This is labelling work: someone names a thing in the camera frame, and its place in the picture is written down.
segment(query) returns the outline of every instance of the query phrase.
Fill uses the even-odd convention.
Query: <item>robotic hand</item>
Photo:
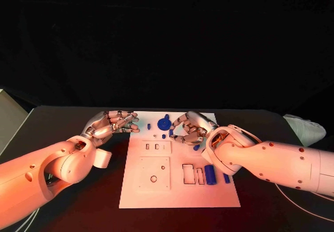
[[[72,184],[92,166],[106,168],[111,152],[96,149],[114,133],[140,132],[137,113],[99,112],[79,136],[0,165],[0,229],[23,219]],[[52,179],[45,180],[45,173]]]
[[[177,118],[170,129],[181,122],[188,135],[171,135],[170,138],[180,143],[196,145],[206,137],[201,156],[223,173],[235,175],[240,167],[245,167],[262,180],[334,197],[332,152],[272,141],[262,142],[235,125],[219,127],[193,111]]]

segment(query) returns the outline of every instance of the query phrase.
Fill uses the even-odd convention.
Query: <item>table surface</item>
[[[86,121],[104,110],[188,111],[40,106],[17,131],[0,156],[0,163],[78,135]],[[262,141],[301,145],[286,121],[272,112],[196,111],[213,112],[219,125],[239,126]],[[334,223],[298,209],[273,183],[259,180],[245,168],[233,176],[240,208],[119,209],[128,139],[129,134],[117,134],[102,145],[101,149],[112,152],[108,168],[93,167],[82,182],[68,187],[40,208],[29,231],[334,231]],[[314,202],[311,193],[282,189],[298,203]],[[318,202],[314,209],[325,209],[332,215],[331,202],[324,199]],[[20,224],[21,221],[3,231],[14,231]]]

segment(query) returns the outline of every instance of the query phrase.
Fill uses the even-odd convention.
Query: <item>wire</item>
[[[321,194],[318,194],[318,193],[315,193],[315,192],[312,192],[312,194],[334,202],[334,199],[332,199],[332,198],[330,198],[330,197],[327,197],[327,196],[322,196]]]
[[[294,204],[301,210],[304,210],[307,213],[309,213],[309,214],[314,215],[315,217],[318,217],[318,218],[321,218],[321,219],[325,219],[327,221],[334,222],[334,220],[331,220],[331,219],[328,219],[328,218],[325,218],[325,217],[322,217],[322,216],[319,216],[319,215],[311,213],[309,211],[307,211],[307,210],[288,198],[288,196],[285,195],[285,193],[284,193],[284,191],[281,190],[281,188],[279,188],[278,185],[276,185],[276,188],[278,188],[279,192],[284,194],[285,198],[292,202],[292,204]]]
[[[32,221],[30,221],[30,223],[29,223],[29,225],[27,225],[27,227],[26,227],[26,229],[24,229],[24,231],[23,231],[23,232],[26,232],[26,231],[27,231],[27,229],[29,229],[29,227],[30,227],[30,225],[32,225],[32,223],[33,223],[33,220],[34,220],[34,217],[36,217],[36,215],[37,215],[39,210],[40,210],[40,208],[37,208],[37,210],[36,210],[36,214],[34,214],[34,216],[33,216],[33,219],[32,219]]]
[[[20,227],[19,227],[17,230],[16,230],[16,232],[19,232],[19,230],[21,229],[21,227],[24,226],[24,224],[27,223],[27,221],[30,220],[30,218],[32,218],[32,216],[33,216],[33,214],[34,214],[36,211],[37,211],[37,210],[34,210],[34,211],[32,212],[32,214],[30,214],[27,220],[26,220],[24,223],[20,225]]]

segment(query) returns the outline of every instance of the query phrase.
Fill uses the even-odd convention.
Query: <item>white wall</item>
[[[27,112],[0,89],[0,154],[27,117]]]

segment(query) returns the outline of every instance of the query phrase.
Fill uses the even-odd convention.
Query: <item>black curtain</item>
[[[1,11],[0,85],[26,108],[285,114],[334,86],[330,1],[11,1]]]

